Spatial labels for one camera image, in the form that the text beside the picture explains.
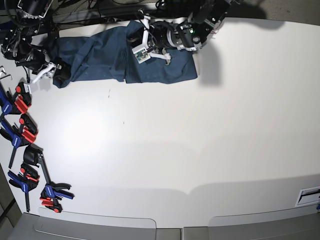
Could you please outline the robot arm on right side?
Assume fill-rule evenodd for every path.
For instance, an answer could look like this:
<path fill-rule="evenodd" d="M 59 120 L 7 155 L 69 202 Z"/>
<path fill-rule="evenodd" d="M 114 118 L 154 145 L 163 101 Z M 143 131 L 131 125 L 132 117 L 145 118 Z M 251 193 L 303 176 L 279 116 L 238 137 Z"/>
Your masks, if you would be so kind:
<path fill-rule="evenodd" d="M 55 24 L 52 21 L 52 0 L 4 0 L 3 8 L 13 24 L 2 39 L 0 51 L 4 58 L 13 60 L 18 67 L 28 69 L 35 84 L 43 78 L 63 83 L 71 78 L 71 66 L 60 57 L 49 57 L 49 45 L 35 45 L 33 37 L 45 30 L 51 37 Z"/>

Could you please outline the robot arm on left side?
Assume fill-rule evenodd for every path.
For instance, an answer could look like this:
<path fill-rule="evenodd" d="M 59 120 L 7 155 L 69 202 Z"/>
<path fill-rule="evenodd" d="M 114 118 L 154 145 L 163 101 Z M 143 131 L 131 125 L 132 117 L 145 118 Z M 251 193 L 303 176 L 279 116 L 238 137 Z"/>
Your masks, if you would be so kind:
<path fill-rule="evenodd" d="M 218 30 L 233 0 L 159 0 L 157 10 L 173 19 L 157 18 L 138 10 L 140 28 L 127 37 L 133 56 L 139 64 L 152 58 L 162 59 L 167 65 L 172 56 L 169 49 L 196 52 L 203 48 L 208 36 Z"/>

